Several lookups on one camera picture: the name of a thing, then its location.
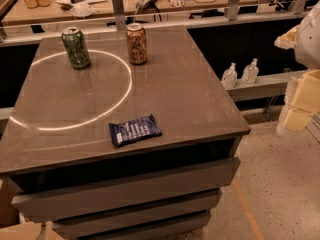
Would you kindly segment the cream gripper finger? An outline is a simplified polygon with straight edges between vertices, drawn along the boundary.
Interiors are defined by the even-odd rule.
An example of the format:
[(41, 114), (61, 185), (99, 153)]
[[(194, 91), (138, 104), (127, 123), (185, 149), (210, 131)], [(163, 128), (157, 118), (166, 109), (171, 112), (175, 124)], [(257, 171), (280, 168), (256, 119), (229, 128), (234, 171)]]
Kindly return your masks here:
[(296, 25), (286, 33), (278, 36), (274, 42), (274, 45), (281, 49), (295, 49), (298, 28), (299, 26)]
[(292, 77), (286, 87), (276, 131), (293, 135), (304, 130), (320, 111), (320, 70), (308, 69), (299, 78)]

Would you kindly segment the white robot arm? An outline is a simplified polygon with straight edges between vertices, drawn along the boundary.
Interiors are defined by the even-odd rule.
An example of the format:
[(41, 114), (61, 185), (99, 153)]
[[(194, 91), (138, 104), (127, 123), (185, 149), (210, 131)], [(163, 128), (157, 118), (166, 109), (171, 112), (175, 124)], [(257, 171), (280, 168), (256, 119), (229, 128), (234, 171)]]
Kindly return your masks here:
[(304, 130), (320, 111), (320, 2), (274, 45), (293, 49), (295, 60), (307, 68), (299, 78), (288, 81), (279, 116), (277, 133), (292, 135)]

